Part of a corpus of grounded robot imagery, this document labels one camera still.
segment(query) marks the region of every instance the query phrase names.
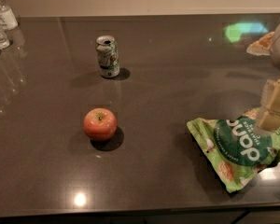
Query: table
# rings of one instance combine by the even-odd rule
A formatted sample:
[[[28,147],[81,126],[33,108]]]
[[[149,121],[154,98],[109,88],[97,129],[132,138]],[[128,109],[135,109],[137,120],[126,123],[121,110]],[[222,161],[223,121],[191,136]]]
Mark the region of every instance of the table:
[[[280,14],[21,18],[0,54],[0,217],[280,206],[280,164],[229,194],[186,126],[259,106],[280,72],[245,50],[279,22]],[[118,41],[116,78],[99,75],[100,35]],[[93,145],[83,132],[95,107],[118,118],[112,144]]]

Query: logo on bag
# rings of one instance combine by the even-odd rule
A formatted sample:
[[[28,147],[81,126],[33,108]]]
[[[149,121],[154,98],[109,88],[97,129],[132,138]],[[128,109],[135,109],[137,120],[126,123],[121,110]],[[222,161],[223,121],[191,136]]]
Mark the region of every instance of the logo on bag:
[[[254,123],[252,119],[241,119],[220,120],[216,124],[215,141],[219,151],[228,161],[242,166],[253,166],[268,157],[268,147],[272,146],[272,138],[255,135]]]

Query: apple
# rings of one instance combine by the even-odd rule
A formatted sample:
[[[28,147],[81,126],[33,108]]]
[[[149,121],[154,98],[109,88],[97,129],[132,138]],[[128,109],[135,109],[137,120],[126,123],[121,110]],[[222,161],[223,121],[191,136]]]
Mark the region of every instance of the apple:
[[[118,121],[115,115],[105,108],[94,108],[84,118],[85,134],[97,142],[111,139],[117,126]]]

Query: snack bag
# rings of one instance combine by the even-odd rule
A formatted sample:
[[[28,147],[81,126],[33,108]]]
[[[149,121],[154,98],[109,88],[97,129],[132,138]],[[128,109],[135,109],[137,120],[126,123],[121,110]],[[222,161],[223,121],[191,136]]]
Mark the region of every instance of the snack bag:
[[[258,172],[280,162],[280,128],[267,136],[254,134],[258,110],[235,121],[198,118],[187,123],[228,192],[242,189]]]

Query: can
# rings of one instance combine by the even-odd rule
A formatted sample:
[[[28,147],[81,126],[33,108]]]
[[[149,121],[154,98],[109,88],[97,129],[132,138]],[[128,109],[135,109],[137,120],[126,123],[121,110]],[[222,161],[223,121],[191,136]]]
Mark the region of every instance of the can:
[[[102,35],[96,39],[97,60],[102,77],[115,77],[119,74],[118,45],[112,35]]]

